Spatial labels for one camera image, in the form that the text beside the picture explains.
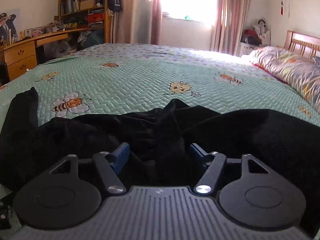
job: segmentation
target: window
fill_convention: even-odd
[[[214,25],[216,0],[161,0],[164,15]]]

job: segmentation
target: desk drawer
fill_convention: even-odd
[[[17,77],[23,75],[25,72],[27,72],[28,69],[33,69],[37,66],[37,58],[36,55],[33,55],[31,57],[27,57],[23,60],[18,61],[17,63],[14,63],[10,66],[8,66],[8,73],[10,81],[16,79]]]
[[[4,51],[7,66],[36,54],[35,42],[30,41]]]

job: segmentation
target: metal screw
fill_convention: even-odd
[[[110,186],[108,187],[108,192],[111,194],[120,194],[124,192],[124,187],[118,185]]]
[[[211,187],[208,185],[199,185],[196,187],[196,192],[200,194],[208,194],[211,190]]]

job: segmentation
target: wooden headboard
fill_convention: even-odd
[[[313,56],[320,56],[320,38],[287,31],[284,48],[311,59]]]

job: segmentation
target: wrinkled pillowcase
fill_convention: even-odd
[[[312,61],[317,67],[320,67],[320,57],[313,56]]]

